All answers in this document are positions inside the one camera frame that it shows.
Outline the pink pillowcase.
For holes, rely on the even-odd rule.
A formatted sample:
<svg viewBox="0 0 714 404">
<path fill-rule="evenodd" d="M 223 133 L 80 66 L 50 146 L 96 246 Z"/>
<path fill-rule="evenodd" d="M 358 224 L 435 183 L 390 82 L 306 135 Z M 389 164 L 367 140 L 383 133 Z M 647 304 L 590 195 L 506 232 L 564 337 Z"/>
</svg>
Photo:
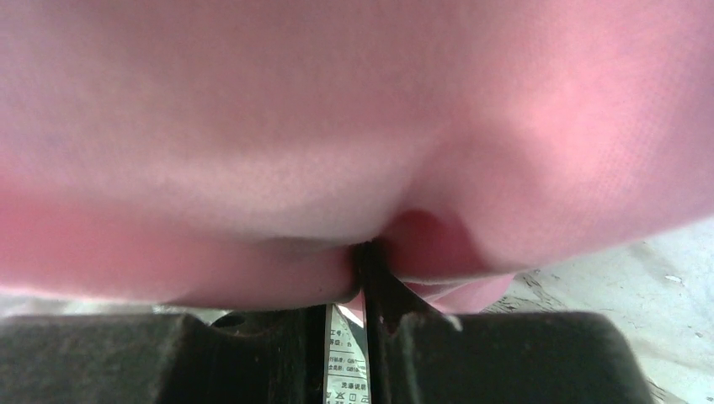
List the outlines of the pink pillowcase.
<svg viewBox="0 0 714 404">
<path fill-rule="evenodd" d="M 4 1 L 1 289 L 455 311 L 713 212 L 710 1 Z"/>
</svg>

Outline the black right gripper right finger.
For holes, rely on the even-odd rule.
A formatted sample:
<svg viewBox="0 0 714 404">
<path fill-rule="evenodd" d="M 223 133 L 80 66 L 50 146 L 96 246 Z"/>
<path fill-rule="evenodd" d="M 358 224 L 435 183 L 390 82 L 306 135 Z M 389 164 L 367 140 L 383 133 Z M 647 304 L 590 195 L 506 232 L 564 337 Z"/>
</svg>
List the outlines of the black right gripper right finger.
<svg viewBox="0 0 714 404">
<path fill-rule="evenodd" d="M 374 403 L 650 403 L 627 341 L 595 313 L 445 314 L 354 248 Z"/>
</svg>

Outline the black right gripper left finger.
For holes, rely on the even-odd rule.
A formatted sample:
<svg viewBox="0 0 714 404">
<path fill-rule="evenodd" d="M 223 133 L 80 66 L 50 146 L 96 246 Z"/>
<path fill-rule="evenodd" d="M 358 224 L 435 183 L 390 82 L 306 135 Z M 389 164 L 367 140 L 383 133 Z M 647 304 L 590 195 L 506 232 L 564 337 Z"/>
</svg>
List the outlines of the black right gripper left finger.
<svg viewBox="0 0 714 404">
<path fill-rule="evenodd" d="M 320 403 L 326 307 L 1 321 L 4 403 Z"/>
</svg>

